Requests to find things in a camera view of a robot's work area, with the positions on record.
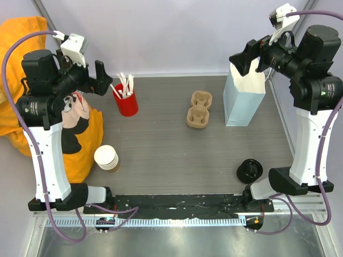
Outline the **light blue paper bag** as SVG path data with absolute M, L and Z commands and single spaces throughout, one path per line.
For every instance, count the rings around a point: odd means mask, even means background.
M 251 62 L 247 75 L 241 76 L 230 64 L 223 90 L 226 126 L 248 126 L 265 94 L 265 73 L 256 72 L 259 60 Z

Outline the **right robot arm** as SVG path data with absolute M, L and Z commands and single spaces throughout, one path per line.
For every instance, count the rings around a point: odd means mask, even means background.
M 269 35 L 251 40 L 242 52 L 229 58 L 240 75 L 247 75 L 251 62 L 259 59 L 257 72 L 270 67 L 287 77 L 297 116 L 293 164 L 272 168 L 267 178 L 245 188 L 242 205 L 247 211 L 255 211 L 278 193 L 297 196 L 334 189 L 326 175 L 326 156 L 336 118 L 333 110 L 342 98 L 342 80 L 329 68 L 341 39 L 334 28 L 312 25 L 299 45 L 287 47 L 285 41 L 280 36 L 273 42 Z

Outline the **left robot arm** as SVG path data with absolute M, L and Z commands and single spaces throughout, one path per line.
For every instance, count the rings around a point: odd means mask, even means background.
M 20 97 L 16 108 L 22 118 L 20 125 L 32 154 L 36 194 L 28 203 L 30 211 L 48 208 L 69 211 L 95 204 L 107 214 L 114 200 L 108 187 L 69 183 L 62 153 L 62 112 L 65 98 L 75 91 L 103 96 L 112 78 L 104 63 L 95 61 L 96 78 L 90 77 L 88 67 L 73 61 L 61 51 L 35 50 L 24 55 L 21 62 L 25 72 L 22 84 L 29 87 Z

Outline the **red cup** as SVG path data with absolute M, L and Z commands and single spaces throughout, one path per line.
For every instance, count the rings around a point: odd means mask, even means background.
M 122 97 L 122 95 L 119 93 L 119 90 L 123 88 L 123 85 L 118 84 L 116 86 L 113 86 L 113 88 L 115 88 L 116 91 L 118 92 L 118 95 Z M 122 116 L 131 117 L 131 116 L 134 116 L 138 112 L 139 107 L 138 107 L 135 92 L 133 92 L 133 94 L 129 96 L 128 98 L 122 99 L 122 98 L 118 98 L 117 94 L 113 91 L 113 98 Z

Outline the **brown cup carrier stack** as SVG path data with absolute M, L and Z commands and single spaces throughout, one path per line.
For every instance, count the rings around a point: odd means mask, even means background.
M 209 92 L 195 91 L 191 97 L 191 108 L 188 110 L 186 123 L 189 127 L 203 129 L 208 125 L 209 109 L 213 97 Z

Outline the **paper cup stack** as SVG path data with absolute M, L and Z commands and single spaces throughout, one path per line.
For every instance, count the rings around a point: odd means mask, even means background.
M 94 160 L 102 170 L 111 173 L 117 172 L 120 168 L 118 154 L 110 145 L 100 146 L 94 153 Z

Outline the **black lid stack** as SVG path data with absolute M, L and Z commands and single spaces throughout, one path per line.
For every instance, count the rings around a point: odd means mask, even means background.
M 237 168 L 236 175 L 238 179 L 245 183 L 254 183 L 263 174 L 262 165 L 255 159 L 246 159 Z

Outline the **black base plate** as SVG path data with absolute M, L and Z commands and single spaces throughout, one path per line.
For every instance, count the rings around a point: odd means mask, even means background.
M 138 207 L 134 218 L 148 220 L 220 219 L 274 212 L 271 200 L 247 202 L 236 194 L 116 195 L 100 206 L 117 211 Z

